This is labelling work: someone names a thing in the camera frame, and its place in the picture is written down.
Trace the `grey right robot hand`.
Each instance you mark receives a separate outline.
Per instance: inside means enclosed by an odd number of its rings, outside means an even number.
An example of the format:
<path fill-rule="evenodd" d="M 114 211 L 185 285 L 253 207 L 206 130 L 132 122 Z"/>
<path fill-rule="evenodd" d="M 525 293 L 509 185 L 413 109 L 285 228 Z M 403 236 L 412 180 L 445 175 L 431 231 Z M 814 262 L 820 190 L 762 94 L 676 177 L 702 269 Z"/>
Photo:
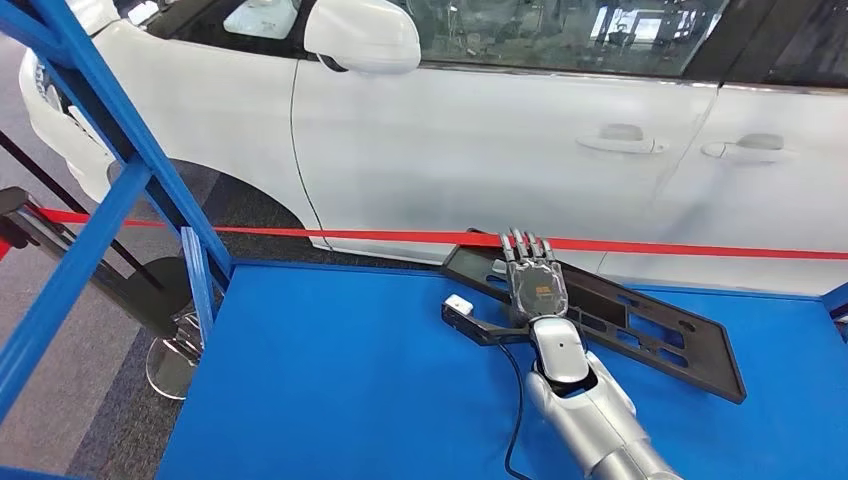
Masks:
<path fill-rule="evenodd" d="M 512 322 L 523 327 L 539 317 L 565 317 L 568 293 L 550 242 L 517 228 L 499 233 L 498 239 L 504 253 Z"/>

